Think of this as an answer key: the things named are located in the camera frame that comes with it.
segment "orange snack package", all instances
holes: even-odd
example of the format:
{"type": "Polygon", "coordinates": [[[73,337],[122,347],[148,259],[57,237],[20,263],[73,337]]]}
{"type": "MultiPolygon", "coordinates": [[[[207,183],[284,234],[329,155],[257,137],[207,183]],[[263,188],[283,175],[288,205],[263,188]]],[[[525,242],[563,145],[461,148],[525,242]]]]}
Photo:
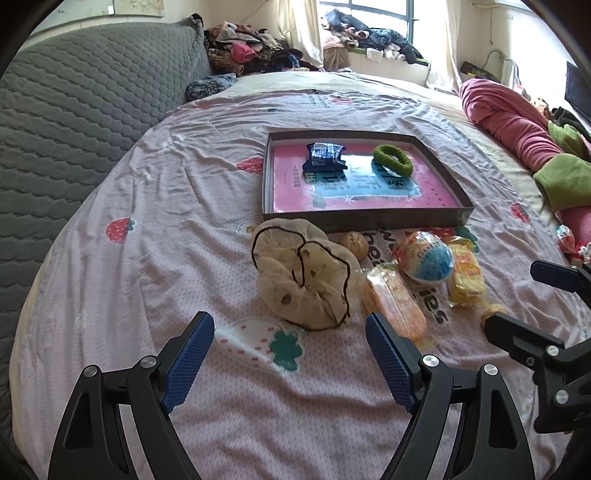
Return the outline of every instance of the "orange snack package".
{"type": "Polygon", "coordinates": [[[427,319],[404,284],[395,264],[381,264],[366,273],[363,305],[367,314],[381,313],[392,328],[413,343],[427,334],[427,319]]]}

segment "pink blanket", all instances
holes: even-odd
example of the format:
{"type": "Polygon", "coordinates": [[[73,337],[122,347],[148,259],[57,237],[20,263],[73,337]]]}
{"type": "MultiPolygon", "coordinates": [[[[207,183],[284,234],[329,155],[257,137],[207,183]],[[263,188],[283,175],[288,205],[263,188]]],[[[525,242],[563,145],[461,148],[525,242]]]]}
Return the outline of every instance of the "pink blanket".
{"type": "MultiPolygon", "coordinates": [[[[548,133],[548,119],[519,93],[491,82],[468,80],[460,88],[470,121],[492,134],[533,173],[563,150],[548,133]]],[[[591,207],[558,212],[577,242],[591,242],[591,207]]]]}

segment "metal screw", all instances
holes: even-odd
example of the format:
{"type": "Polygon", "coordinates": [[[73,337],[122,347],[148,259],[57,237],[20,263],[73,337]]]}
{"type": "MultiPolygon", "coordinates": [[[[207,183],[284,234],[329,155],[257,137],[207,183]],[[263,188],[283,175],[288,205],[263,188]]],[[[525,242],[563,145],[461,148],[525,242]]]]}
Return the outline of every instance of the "metal screw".
{"type": "Polygon", "coordinates": [[[484,366],[484,372],[494,377],[499,372],[499,369],[495,367],[493,364],[486,364],[484,366]]]}
{"type": "Polygon", "coordinates": [[[550,356],[556,356],[558,355],[558,347],[556,345],[548,345],[546,347],[546,353],[550,356]]]}
{"type": "Polygon", "coordinates": [[[156,357],[150,355],[143,357],[139,364],[142,366],[142,368],[152,368],[154,365],[156,365],[156,361],[156,357]]]}
{"type": "Polygon", "coordinates": [[[569,400],[569,393],[566,390],[558,390],[554,396],[554,400],[558,405],[564,405],[569,400]]]}
{"type": "Polygon", "coordinates": [[[84,376],[85,377],[94,377],[97,372],[98,372],[98,369],[94,365],[91,365],[91,366],[86,367],[84,369],[84,376]]]}
{"type": "Polygon", "coordinates": [[[439,359],[435,355],[425,355],[423,357],[423,363],[428,367],[436,367],[439,365],[439,359]]]}

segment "bed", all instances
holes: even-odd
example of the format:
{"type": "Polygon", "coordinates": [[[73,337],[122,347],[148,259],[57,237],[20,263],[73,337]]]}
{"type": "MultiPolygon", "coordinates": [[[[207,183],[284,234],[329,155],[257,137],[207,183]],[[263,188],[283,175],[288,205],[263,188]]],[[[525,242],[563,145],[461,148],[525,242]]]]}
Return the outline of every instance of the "bed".
{"type": "MultiPolygon", "coordinates": [[[[584,305],[530,278],[538,258],[566,264],[530,174],[468,123],[457,97],[355,74],[246,77],[151,128],[53,242],[20,314],[10,362],[15,442],[40,479],[83,367],[130,367],[158,352],[198,310],[214,317],[216,339],[171,419],[203,478],[381,476],[409,417],[393,402],[365,342],[361,303],[346,325],[305,332],[276,318],[256,293],[249,249],[262,221],[261,158],[267,134],[282,129],[419,137],[476,206],[467,227],[478,239],[491,300],[567,345],[587,338],[584,305]],[[258,339],[264,349],[277,332],[297,339],[293,369],[241,356],[258,339]]],[[[362,266],[391,260],[389,244],[402,233],[364,233],[374,249],[362,266]]],[[[428,353],[452,367],[499,366],[537,478],[544,478],[569,437],[534,432],[529,370],[487,343],[478,315],[452,309],[443,290],[414,293],[429,322],[428,353]]],[[[150,478],[131,414],[123,415],[138,475],[150,478]]],[[[458,418],[451,408],[433,479],[445,470],[458,418]]]]}

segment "white curtain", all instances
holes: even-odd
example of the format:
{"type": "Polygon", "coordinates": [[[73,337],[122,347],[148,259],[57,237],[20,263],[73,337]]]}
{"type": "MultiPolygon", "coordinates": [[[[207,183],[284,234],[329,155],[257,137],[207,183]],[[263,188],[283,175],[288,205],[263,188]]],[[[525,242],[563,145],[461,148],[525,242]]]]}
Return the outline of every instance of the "white curtain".
{"type": "Polygon", "coordinates": [[[317,0],[277,0],[279,32],[289,44],[304,54],[304,60],[322,67],[324,54],[320,40],[317,0]]]}
{"type": "Polygon", "coordinates": [[[431,71],[427,78],[429,88],[458,92],[462,80],[457,69],[457,39],[462,0],[436,0],[433,7],[433,23],[430,38],[431,71]]]}

